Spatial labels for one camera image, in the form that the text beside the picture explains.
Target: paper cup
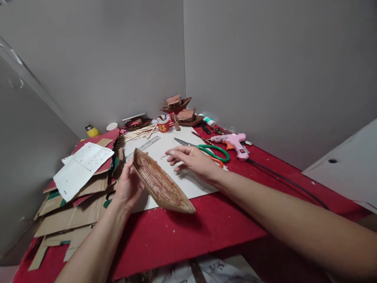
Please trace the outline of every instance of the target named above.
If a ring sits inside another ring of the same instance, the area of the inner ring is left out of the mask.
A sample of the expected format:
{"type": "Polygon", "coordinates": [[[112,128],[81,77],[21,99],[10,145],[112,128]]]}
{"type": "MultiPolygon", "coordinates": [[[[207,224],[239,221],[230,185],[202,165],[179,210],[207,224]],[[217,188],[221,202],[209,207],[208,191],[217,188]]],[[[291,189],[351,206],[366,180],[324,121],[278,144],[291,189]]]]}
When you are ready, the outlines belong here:
{"type": "Polygon", "coordinates": [[[108,130],[108,131],[112,131],[112,130],[115,130],[117,127],[118,127],[118,124],[117,124],[117,123],[111,123],[110,125],[108,125],[108,126],[106,127],[106,130],[108,130]]]}
{"type": "Polygon", "coordinates": [[[157,127],[160,132],[168,132],[169,131],[169,122],[170,122],[170,117],[166,115],[160,115],[155,118],[157,122],[157,127]]]}

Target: white cup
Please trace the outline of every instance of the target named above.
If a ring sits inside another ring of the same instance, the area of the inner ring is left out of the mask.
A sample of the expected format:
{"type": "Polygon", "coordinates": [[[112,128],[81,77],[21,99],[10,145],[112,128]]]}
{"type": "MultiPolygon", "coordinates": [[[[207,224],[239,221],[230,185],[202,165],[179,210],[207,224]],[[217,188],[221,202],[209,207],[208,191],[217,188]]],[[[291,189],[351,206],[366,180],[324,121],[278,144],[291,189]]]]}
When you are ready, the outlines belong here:
{"type": "Polygon", "coordinates": [[[106,127],[106,130],[112,131],[112,130],[115,130],[117,127],[118,127],[118,123],[111,123],[110,125],[106,127]]]}

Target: metal ruler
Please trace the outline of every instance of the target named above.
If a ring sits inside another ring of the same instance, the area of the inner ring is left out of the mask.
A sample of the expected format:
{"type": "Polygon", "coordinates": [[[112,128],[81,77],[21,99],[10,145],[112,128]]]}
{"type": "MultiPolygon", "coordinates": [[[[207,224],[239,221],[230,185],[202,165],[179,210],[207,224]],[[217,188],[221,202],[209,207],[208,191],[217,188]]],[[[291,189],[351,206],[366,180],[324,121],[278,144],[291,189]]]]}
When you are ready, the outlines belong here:
{"type": "MultiPolygon", "coordinates": [[[[154,144],[159,139],[161,139],[161,138],[159,136],[156,136],[153,139],[151,139],[150,141],[148,141],[145,144],[143,144],[141,147],[139,147],[139,149],[141,151],[144,151],[146,148],[148,148],[149,146],[151,146],[152,144],[154,144]]],[[[127,155],[126,156],[126,162],[130,161],[133,156],[134,156],[134,152],[132,152],[129,155],[127,155]]]]}

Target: red cup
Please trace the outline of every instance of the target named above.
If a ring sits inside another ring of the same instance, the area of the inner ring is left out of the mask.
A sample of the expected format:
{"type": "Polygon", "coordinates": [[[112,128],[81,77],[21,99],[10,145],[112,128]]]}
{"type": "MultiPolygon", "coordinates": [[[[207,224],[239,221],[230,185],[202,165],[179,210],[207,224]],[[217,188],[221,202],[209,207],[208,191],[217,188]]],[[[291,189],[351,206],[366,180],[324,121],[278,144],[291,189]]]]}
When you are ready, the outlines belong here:
{"type": "Polygon", "coordinates": [[[157,122],[157,127],[158,130],[162,133],[168,132],[170,129],[169,122],[170,122],[170,117],[167,115],[160,115],[155,118],[157,122]]]}

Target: glue gun cord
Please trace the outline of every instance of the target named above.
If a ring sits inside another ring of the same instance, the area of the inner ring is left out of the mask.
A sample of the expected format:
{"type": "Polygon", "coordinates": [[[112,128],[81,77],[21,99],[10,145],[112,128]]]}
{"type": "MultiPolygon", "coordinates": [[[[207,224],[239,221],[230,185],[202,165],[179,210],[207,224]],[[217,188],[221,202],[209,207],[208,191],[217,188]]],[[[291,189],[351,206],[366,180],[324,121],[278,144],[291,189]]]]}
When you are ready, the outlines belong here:
{"type": "Polygon", "coordinates": [[[323,203],[323,201],[321,201],[319,198],[317,198],[315,195],[313,195],[311,192],[307,191],[307,190],[304,189],[303,187],[297,185],[296,183],[292,182],[291,180],[288,180],[287,178],[283,177],[282,175],[280,175],[280,174],[278,174],[278,173],[276,173],[276,172],[274,172],[274,171],[268,169],[267,167],[264,167],[263,165],[260,165],[259,163],[256,163],[254,160],[252,160],[252,159],[250,159],[250,158],[248,158],[246,161],[248,161],[248,162],[250,162],[250,163],[252,163],[252,164],[257,165],[257,166],[263,168],[264,170],[266,170],[266,171],[268,171],[268,172],[270,172],[270,173],[275,174],[276,176],[278,176],[278,177],[280,177],[281,179],[287,181],[288,183],[291,183],[292,185],[295,185],[297,188],[299,188],[300,190],[303,190],[305,193],[307,193],[309,196],[311,196],[313,199],[315,199],[315,200],[316,200],[318,203],[320,203],[325,209],[330,210],[330,209],[328,208],[328,206],[325,205],[325,204],[323,203]]]}

